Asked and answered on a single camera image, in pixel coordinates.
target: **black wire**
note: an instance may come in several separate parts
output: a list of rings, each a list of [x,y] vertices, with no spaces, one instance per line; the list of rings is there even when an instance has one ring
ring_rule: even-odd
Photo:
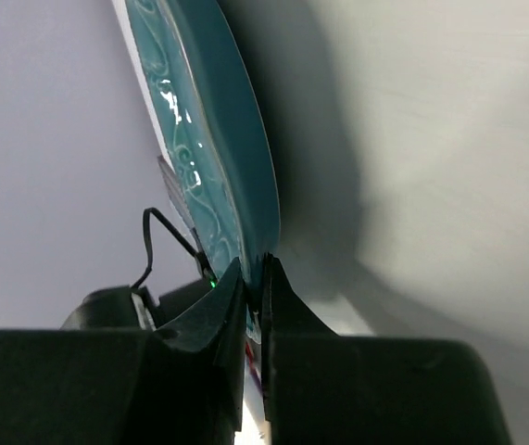
[[[153,242],[151,240],[151,215],[155,216],[157,220],[162,223],[173,235],[175,239],[182,245],[183,248],[194,258],[197,257],[198,253],[192,247],[190,243],[178,232],[178,230],[173,226],[168,219],[163,216],[158,209],[151,207],[143,211],[143,239],[145,240],[145,250],[146,250],[146,268],[141,277],[134,282],[131,286],[133,289],[139,288],[139,286],[145,282],[147,276],[153,270]]]

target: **gray background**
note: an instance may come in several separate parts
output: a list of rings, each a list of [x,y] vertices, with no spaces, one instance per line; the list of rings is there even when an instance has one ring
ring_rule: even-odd
[[[0,325],[60,325],[140,276],[158,153],[109,1],[0,1]],[[196,272],[155,228],[157,294]]]
[[[341,332],[469,341],[529,444],[529,0],[220,2],[298,293]],[[157,153],[108,0],[0,1],[0,325],[136,278]],[[155,293],[195,276],[156,245]]]

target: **black plastic part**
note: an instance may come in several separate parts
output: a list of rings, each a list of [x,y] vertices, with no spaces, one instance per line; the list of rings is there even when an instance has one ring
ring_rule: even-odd
[[[126,287],[85,299],[70,317],[75,329],[0,331],[0,443],[233,443],[244,289],[235,260],[216,288],[156,331],[99,328],[102,319],[133,323]],[[90,310],[94,301],[103,315]]]
[[[155,325],[165,323],[161,312],[157,310],[146,287],[131,289],[129,286],[112,287],[95,291],[82,301],[62,325],[62,329],[92,329],[99,327],[130,327],[139,325],[139,313],[132,294],[143,302]]]
[[[159,297],[159,309],[163,314],[165,323],[178,317],[202,299],[211,289],[210,280],[202,278]]]
[[[262,386],[272,443],[509,444],[490,376],[453,341],[340,337],[266,261]]]
[[[271,409],[271,367],[269,364],[272,355],[271,336],[275,332],[285,332],[316,337],[336,337],[336,333],[296,295],[289,284],[281,262],[272,255],[264,259],[264,290],[259,322],[262,330],[262,397],[264,412],[271,420],[269,414]]]

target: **teal ceramic plate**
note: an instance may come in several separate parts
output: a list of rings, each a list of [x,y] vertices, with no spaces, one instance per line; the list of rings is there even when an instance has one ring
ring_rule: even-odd
[[[271,155],[246,69],[216,0],[126,0],[165,145],[214,273],[239,257],[260,285],[280,235]]]

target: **white surface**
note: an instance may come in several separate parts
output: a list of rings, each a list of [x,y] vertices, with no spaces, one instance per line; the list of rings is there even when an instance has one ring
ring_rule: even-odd
[[[469,341],[529,444],[529,0],[220,1],[298,293],[347,332]]]
[[[145,268],[169,210],[159,148],[109,0],[0,1],[0,326],[59,326]],[[154,226],[158,295],[197,276]]]
[[[260,437],[258,425],[256,425],[245,402],[243,410],[244,422],[242,423],[242,430],[235,433],[235,442],[233,445],[264,445],[266,442]]]

